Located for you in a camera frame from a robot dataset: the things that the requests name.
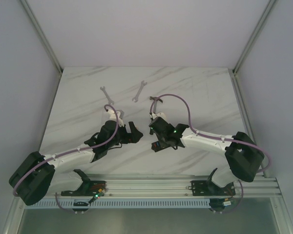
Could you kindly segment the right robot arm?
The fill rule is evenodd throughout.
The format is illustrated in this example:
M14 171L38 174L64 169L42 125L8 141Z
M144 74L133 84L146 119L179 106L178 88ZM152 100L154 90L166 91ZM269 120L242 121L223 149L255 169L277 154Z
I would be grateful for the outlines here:
M201 133L186 124L173 126L162 117L152 120L149 127L158 138L151 147L155 152L166 148L197 148L226 160L223 166L213 169L207 180L202 182L205 195L226 195L225 190L237 180L253 182L264 159L264 154L243 132L233 136Z

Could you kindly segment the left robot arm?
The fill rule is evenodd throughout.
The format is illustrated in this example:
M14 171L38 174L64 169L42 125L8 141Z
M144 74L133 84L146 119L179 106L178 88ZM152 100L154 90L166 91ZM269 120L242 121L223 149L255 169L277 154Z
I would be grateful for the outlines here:
M143 137L131 121L130 132L108 120L90 139L68 154L42 155L30 153L9 178L10 186L26 205L34 205L46 195L99 197L104 181L91 180L82 168L108 151L124 144L137 143Z

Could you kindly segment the black fuse box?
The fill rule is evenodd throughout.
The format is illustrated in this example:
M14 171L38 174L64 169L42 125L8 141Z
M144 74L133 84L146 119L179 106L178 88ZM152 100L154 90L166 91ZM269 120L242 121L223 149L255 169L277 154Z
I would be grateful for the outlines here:
M156 141L151 144L151 149L154 152L159 152L159 151L164 150L169 147L170 146L168 144L166 144L165 142L161 142L161 141Z

